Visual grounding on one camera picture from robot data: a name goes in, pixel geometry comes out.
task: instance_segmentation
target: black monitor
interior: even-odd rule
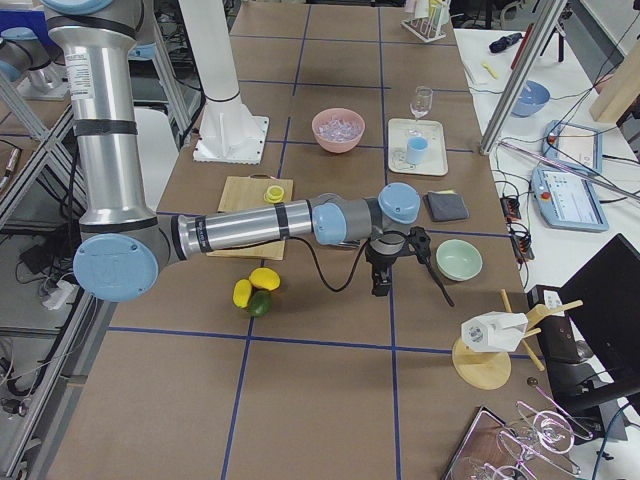
[[[570,317],[614,382],[561,395],[570,412],[627,397],[640,406],[640,253],[613,237],[559,290],[563,303],[582,300]]]

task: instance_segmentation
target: blue joint cap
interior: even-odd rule
[[[7,77],[7,80],[9,80],[10,82],[15,82],[18,78],[20,78],[20,70],[2,60],[0,60],[0,74]]]
[[[20,40],[37,40],[38,37],[33,30],[27,27],[14,27],[7,28],[0,33],[0,36],[6,40],[13,40],[14,42],[18,42]]]
[[[63,15],[90,15],[113,3],[113,0],[42,0],[42,3]]]
[[[118,233],[91,237],[73,259],[80,286],[109,302],[124,302],[149,290],[158,278],[158,262],[135,238]]]
[[[129,52],[129,60],[152,60],[156,56],[156,44],[138,45]]]
[[[313,233],[320,245],[337,245],[347,237],[347,220],[335,203],[313,208]]]
[[[409,225],[418,218],[420,195],[406,183],[390,183],[378,195],[378,204],[391,220]]]

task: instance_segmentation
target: cup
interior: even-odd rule
[[[429,148],[429,142],[424,137],[411,137],[407,141],[407,156],[405,161],[410,165],[420,165]]]

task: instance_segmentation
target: cutting board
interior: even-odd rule
[[[280,185],[284,189],[283,202],[290,202],[293,195],[293,180],[281,178],[227,177],[218,205],[218,212],[237,212],[250,208],[265,207],[264,193],[271,185]],[[260,245],[240,250],[217,250],[208,253],[213,257],[264,258],[282,260],[284,241]]]

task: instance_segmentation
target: blue cable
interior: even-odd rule
[[[609,439],[609,433],[611,432],[611,428],[613,424],[616,422],[618,417],[622,414],[625,408],[629,407],[631,403],[627,403],[626,405],[620,407],[616,414],[613,416],[609,425],[607,426],[606,432],[604,432],[604,437],[602,438],[602,446],[600,450],[598,450],[598,458],[596,459],[596,464],[593,467],[593,475],[591,476],[591,480],[596,480],[596,475],[598,474],[598,467],[600,466],[600,460],[602,460],[602,455],[604,454],[604,447],[607,444],[607,440]]]

